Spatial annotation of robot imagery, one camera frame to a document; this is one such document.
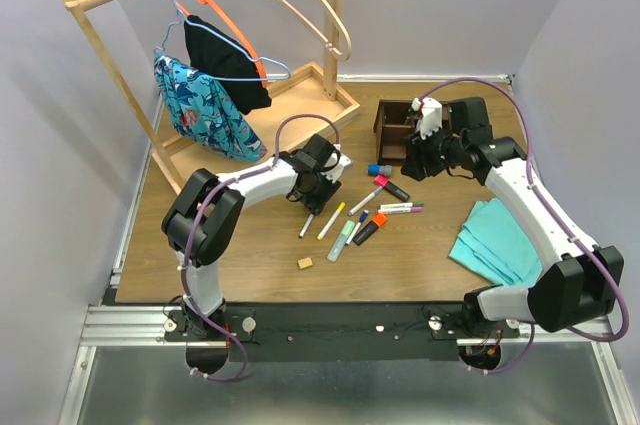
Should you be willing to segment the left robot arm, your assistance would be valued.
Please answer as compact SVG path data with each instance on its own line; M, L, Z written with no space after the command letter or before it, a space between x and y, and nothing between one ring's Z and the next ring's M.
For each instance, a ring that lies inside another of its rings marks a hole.
M339 144L315 134L302 148L278 152L257 166L220 175L204 168L192 173L161 230L178 259L187 327L197 338L209 340L223 331L218 262L242 212L282 196L316 216L352 165Z

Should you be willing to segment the brown wooden desk organizer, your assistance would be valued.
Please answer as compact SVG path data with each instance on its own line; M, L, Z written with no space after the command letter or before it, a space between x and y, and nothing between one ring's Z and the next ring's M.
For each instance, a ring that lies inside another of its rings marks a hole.
M373 125L378 165L404 164L405 139L416 131L416 122L411 100L379 100Z

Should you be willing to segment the purple cap white marker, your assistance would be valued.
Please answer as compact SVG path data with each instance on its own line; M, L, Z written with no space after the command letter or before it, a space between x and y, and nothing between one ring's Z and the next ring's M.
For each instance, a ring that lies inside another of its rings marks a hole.
M360 200L356 205L354 205L348 212L348 216L355 215L359 210L361 210L365 205L367 205L370 201L372 201L381 191L383 190L382 186L376 187L372 192L366 195L362 200Z

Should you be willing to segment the black cap whiteboard marker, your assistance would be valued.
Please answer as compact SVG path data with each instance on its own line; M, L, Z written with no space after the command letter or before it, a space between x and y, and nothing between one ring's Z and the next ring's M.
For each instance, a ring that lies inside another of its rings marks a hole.
M305 236L305 234L307 233L313 219L314 219L315 215L314 214L309 214L309 216L307 217L302 229L300 230L298 237L299 238L303 238Z

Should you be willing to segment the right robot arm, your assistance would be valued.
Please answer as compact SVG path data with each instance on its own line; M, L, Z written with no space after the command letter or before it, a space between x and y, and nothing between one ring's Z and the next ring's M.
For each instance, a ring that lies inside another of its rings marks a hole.
M575 328L608 315L624 259L583 232L527 167L527 155L511 137L496 138L480 97L441 103L416 98L406 136L403 175L416 181L460 167L486 186L511 213L542 265L529 287L495 285L469 292L460 324L480 337L496 322L514 319L547 332Z

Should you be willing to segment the yellow cap marker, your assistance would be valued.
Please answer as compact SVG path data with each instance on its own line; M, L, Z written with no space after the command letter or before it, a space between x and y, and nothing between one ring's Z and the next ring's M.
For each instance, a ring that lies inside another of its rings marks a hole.
M341 214L341 212L344 210L346 206L346 203L344 201L342 201L336 208L336 210L333 212L333 214L328 218L326 224L323 226L323 228L321 229L321 231L318 233L316 239L318 241L322 240L326 234L329 232L329 230L331 229L331 227L333 226L333 224L335 223L335 221L338 219L339 215Z

